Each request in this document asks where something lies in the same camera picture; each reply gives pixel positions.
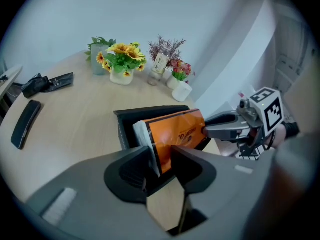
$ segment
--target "flower pot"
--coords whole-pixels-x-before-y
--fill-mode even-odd
[[[168,86],[171,90],[174,90],[178,87],[179,82],[180,81],[176,79],[173,75],[170,75],[170,77],[166,81],[166,86]]]
[[[110,74],[110,81],[112,83],[115,83],[117,85],[121,86],[127,86],[130,85],[132,80],[134,79],[134,72],[135,70],[128,70],[130,76],[125,76],[125,70],[121,71],[120,73],[117,73],[114,69],[111,70]]]
[[[106,49],[108,45],[93,44],[91,45],[91,67],[94,75],[102,76],[106,74],[106,70],[103,69],[102,65],[97,62],[97,56],[99,52],[105,57],[107,55]]]

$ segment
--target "wooden table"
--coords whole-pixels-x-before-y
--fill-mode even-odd
[[[11,143],[11,136],[30,100],[21,94],[0,127],[0,170],[22,202],[72,165],[120,151],[118,120],[113,111],[161,105],[194,107],[190,100],[174,100],[172,91],[163,84],[149,85],[143,72],[136,71],[128,86],[110,82],[109,74],[93,75],[83,52],[61,61],[43,76],[50,79],[71,72],[73,86],[32,97],[42,108],[23,150]],[[209,152],[219,154],[214,140],[210,146]],[[148,198],[149,212],[165,230],[178,225],[183,195],[175,179]]]
[[[9,90],[9,88],[12,86],[12,84],[15,82],[19,74],[21,73],[22,68],[23,67],[21,65],[14,66],[0,76],[0,78],[2,78],[3,76],[8,77],[8,80],[3,85],[0,86],[0,100],[4,98],[4,101],[7,103],[9,107],[11,107],[12,102],[10,101],[6,93]],[[1,107],[0,107],[0,112],[1,112],[0,116],[4,118],[6,115],[6,112],[3,111]]]

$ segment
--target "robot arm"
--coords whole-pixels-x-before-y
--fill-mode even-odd
[[[283,120],[280,92],[264,87],[242,99],[236,110],[210,117],[202,132],[209,138],[237,143],[241,156],[250,157]],[[249,135],[251,129],[256,129],[254,139]]]

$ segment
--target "black box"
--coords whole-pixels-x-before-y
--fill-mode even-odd
[[[189,110],[188,106],[153,106],[114,111],[118,117],[118,133],[122,149],[127,150],[139,147],[133,128],[135,123],[142,120],[158,118],[187,110]],[[208,145],[210,140],[210,138],[207,138],[195,149],[203,150]],[[150,172],[150,174],[152,175],[149,175],[148,179],[152,180],[148,180],[146,184],[148,196],[151,196],[160,190],[176,177],[172,169],[161,175],[161,177],[158,177],[153,171]]]

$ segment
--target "orange book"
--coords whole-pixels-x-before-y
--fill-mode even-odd
[[[206,136],[202,133],[205,120],[199,109],[192,109],[136,123],[133,128],[142,146],[154,154],[153,167],[160,176],[171,169],[171,146],[194,149]]]

